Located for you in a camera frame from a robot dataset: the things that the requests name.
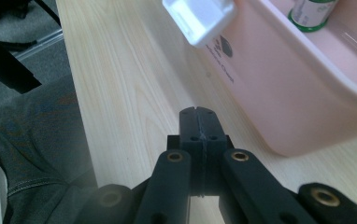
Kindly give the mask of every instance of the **screw hole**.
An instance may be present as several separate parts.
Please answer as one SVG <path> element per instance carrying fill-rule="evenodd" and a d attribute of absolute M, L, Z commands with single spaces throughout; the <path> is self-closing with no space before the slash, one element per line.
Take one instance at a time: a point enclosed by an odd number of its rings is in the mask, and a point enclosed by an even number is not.
<path fill-rule="evenodd" d="M 167 155 L 167 159 L 172 162 L 182 161 L 182 155 L 178 152 L 172 152 Z"/>
<path fill-rule="evenodd" d="M 327 189 L 311 189 L 310 194 L 317 202 L 322 203 L 326 206 L 337 207 L 340 204 L 339 199 Z"/>
<path fill-rule="evenodd" d="M 112 207 L 121 202 L 122 195 L 118 191 L 106 192 L 100 198 L 100 205 L 103 207 Z"/>
<path fill-rule="evenodd" d="M 249 159 L 247 154 L 238 151 L 232 153 L 231 157 L 236 161 L 247 161 Z"/>

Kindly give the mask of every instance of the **green battery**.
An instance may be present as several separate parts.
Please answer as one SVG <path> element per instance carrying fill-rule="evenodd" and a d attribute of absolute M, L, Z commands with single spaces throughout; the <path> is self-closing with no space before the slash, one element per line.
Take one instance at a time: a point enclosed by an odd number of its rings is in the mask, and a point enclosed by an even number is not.
<path fill-rule="evenodd" d="M 320 30 L 328 21 L 338 0 L 297 0 L 289 20 L 302 32 Z"/>

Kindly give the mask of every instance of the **floor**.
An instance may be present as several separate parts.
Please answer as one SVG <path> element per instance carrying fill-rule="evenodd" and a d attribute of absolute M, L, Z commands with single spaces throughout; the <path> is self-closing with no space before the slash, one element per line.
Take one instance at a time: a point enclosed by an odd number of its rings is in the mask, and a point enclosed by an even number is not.
<path fill-rule="evenodd" d="M 55 13 L 58 13 L 55 0 L 44 0 L 44 2 Z M 53 42 L 48 45 L 42 45 L 37 50 L 30 50 L 31 53 L 26 53 L 24 56 L 16 54 L 20 62 L 42 84 L 48 83 L 57 77 L 71 75 L 59 25 L 35 2 L 30 2 L 29 12 L 25 19 L 20 19 L 7 13 L 0 20 L 0 41 L 30 42 L 45 39 L 45 36 L 52 33 L 60 34 L 61 38 L 54 37 Z M 19 95 L 19 93 L 0 83 L 0 105 Z"/>

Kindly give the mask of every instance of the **white object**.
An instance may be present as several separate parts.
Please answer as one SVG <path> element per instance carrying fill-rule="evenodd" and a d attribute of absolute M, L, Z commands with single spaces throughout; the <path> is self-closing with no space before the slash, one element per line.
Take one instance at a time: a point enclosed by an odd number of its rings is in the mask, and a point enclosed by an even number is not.
<path fill-rule="evenodd" d="M 265 142 L 287 156 L 357 137 L 357 1 L 340 1 L 307 34 L 287 18 L 293 5 L 237 0 L 235 19 L 205 47 Z"/>
<path fill-rule="evenodd" d="M 163 0 L 188 42 L 203 47 L 234 18 L 233 0 Z"/>

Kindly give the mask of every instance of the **denim jeans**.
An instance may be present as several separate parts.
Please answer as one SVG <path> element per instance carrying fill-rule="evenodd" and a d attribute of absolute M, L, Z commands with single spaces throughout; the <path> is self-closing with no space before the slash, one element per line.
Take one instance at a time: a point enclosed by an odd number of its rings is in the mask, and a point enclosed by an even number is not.
<path fill-rule="evenodd" d="M 97 189 L 72 77 L 0 107 L 6 223 L 72 223 Z"/>

